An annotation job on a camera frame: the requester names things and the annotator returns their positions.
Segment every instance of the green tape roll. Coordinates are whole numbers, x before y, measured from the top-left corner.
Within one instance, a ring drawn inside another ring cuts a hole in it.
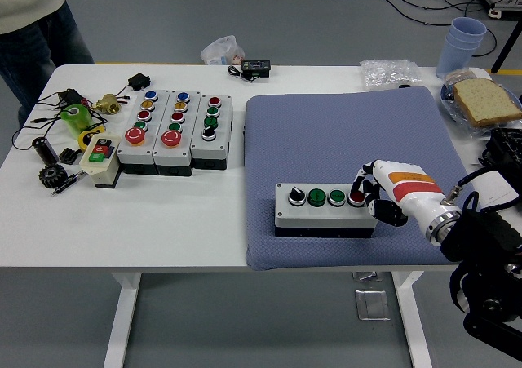
[[[73,104],[66,107],[60,113],[60,118],[64,121],[74,139],[77,139],[87,127],[94,125],[89,110],[83,104]]]

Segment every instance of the slice of bread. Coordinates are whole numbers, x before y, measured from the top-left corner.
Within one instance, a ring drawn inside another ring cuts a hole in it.
[[[487,78],[471,78],[453,85],[455,102],[473,127],[522,119],[520,110],[504,88]]]

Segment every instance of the black gear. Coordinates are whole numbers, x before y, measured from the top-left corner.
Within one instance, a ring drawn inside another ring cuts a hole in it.
[[[54,166],[46,166],[41,170],[38,178],[47,188],[57,188],[67,179],[67,172],[61,165],[55,164]]]

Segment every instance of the blue plastic cup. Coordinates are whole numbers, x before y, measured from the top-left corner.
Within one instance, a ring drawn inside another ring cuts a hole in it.
[[[469,50],[470,48],[477,48],[480,46],[480,41],[478,42],[465,42],[463,40],[457,39],[454,37],[451,33],[446,34],[446,41],[449,42],[451,45],[464,48],[466,50]]]
[[[457,47],[448,42],[446,38],[440,53],[439,64],[435,71],[437,77],[443,79],[446,74],[454,70],[466,68],[477,47],[478,45],[472,48]]]
[[[449,33],[463,42],[481,42],[486,32],[484,24],[470,17],[457,17],[449,27]]]

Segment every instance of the red stripe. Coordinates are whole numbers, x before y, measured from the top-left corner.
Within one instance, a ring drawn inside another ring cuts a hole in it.
[[[435,183],[428,182],[406,182],[398,184],[393,189],[393,195],[397,202],[400,202],[406,195],[415,192],[442,193],[442,190]]]

